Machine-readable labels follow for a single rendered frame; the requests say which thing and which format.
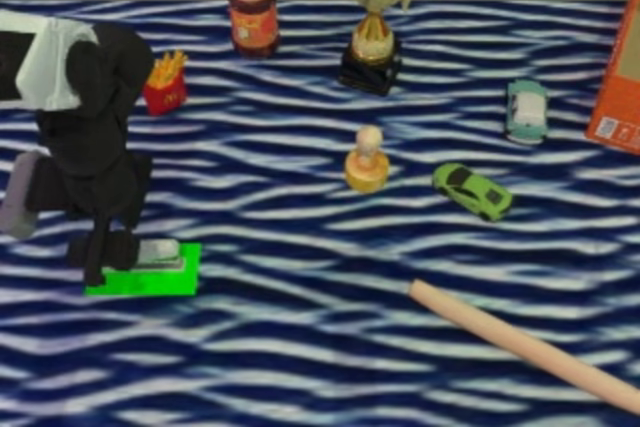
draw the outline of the barcode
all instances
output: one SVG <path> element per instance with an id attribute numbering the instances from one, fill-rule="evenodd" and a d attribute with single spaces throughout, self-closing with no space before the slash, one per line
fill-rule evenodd
<path id="1" fill-rule="evenodd" d="M 604 117 L 598 125 L 596 135 L 598 137 L 610 139 L 613 136 L 613 132 L 616 130 L 616 127 L 618 127 L 617 120 L 610 117 Z"/>

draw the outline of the trophy base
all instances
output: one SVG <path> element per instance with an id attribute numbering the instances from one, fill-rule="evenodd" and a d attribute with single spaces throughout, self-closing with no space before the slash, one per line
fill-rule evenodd
<path id="1" fill-rule="evenodd" d="M 402 43 L 396 39 L 393 55 L 389 60 L 381 64 L 371 65 L 358 59 L 353 54 L 351 44 L 349 44 L 344 54 L 342 54 L 342 65 L 340 66 L 338 81 L 347 87 L 363 92 L 380 96 L 387 95 L 402 66 L 401 47 Z"/>

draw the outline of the rolling pin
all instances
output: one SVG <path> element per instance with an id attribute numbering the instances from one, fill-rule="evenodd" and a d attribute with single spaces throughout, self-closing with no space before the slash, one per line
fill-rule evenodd
<path id="1" fill-rule="evenodd" d="M 409 296 L 440 317 L 621 409 L 640 415 L 640 391 L 421 280 Z"/>

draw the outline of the spice jar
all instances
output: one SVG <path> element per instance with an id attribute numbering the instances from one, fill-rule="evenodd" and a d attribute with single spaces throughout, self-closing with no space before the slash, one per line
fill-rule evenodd
<path id="1" fill-rule="evenodd" d="M 278 48 L 276 0 L 229 0 L 231 38 L 245 57 L 268 57 Z"/>

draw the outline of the trophy stem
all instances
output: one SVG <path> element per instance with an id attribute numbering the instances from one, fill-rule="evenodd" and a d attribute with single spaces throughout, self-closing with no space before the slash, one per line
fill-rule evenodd
<path id="1" fill-rule="evenodd" d="M 393 31 L 378 12 L 368 12 L 353 32 L 353 55 L 367 64 L 382 64 L 394 55 Z"/>

